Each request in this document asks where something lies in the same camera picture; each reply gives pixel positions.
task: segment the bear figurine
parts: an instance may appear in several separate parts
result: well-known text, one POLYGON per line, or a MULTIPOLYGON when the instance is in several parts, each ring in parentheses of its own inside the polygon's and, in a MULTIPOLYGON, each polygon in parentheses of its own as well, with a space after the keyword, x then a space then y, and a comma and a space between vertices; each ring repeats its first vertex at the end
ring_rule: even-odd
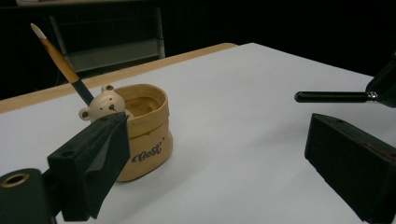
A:
POLYGON ((123 98, 114 92, 114 87, 110 84, 102 86, 102 92, 97 95, 88 107, 79 110, 78 115, 83 120, 90 120, 91 123, 97 119, 125 111, 128 119, 133 118, 133 114, 125 109, 125 101, 123 98))

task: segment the bear ear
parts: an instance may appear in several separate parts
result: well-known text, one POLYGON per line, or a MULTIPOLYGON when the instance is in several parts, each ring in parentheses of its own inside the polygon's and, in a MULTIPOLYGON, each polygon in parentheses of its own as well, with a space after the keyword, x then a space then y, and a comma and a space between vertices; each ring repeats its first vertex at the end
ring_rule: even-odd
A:
POLYGON ((78 115, 83 120, 90 120, 91 119, 88 107, 80 109, 79 112, 78 112, 78 115))
POLYGON ((102 86, 102 91, 114 91, 114 87, 111 84, 106 84, 102 86))

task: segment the yellow container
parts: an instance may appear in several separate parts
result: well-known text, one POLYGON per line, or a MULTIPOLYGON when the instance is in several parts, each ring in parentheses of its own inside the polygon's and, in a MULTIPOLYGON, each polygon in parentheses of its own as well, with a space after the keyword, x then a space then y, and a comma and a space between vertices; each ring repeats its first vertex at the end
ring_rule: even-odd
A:
POLYGON ((125 86, 115 92, 134 115, 127 120, 131 158, 117 179, 130 181, 153 171, 172 154, 168 97, 165 91, 149 84, 125 86))

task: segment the brush bristles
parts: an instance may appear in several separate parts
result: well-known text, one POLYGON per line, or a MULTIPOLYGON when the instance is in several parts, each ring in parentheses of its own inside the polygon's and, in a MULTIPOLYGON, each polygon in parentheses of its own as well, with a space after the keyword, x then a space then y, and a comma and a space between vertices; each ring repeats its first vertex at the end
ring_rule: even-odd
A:
POLYGON ((40 39, 46 39, 47 37, 43 34, 43 32, 38 28, 38 26, 34 25, 33 23, 30 23, 30 26, 32 27, 33 31, 37 35, 38 38, 40 39))

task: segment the white table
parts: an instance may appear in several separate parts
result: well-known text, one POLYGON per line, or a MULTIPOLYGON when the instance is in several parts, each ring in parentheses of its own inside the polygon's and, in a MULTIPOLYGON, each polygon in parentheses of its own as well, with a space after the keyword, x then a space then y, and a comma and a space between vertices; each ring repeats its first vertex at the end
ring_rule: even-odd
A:
MULTIPOLYGON (((116 183, 85 223, 361 223, 304 158, 310 118, 343 119, 396 146, 395 111, 298 104, 294 93, 363 91, 371 79, 252 43, 114 82, 167 92, 174 151, 143 178, 116 183)), ((1 114, 1 175, 47 170, 47 156, 89 124, 78 117, 84 106, 75 93, 1 114)))

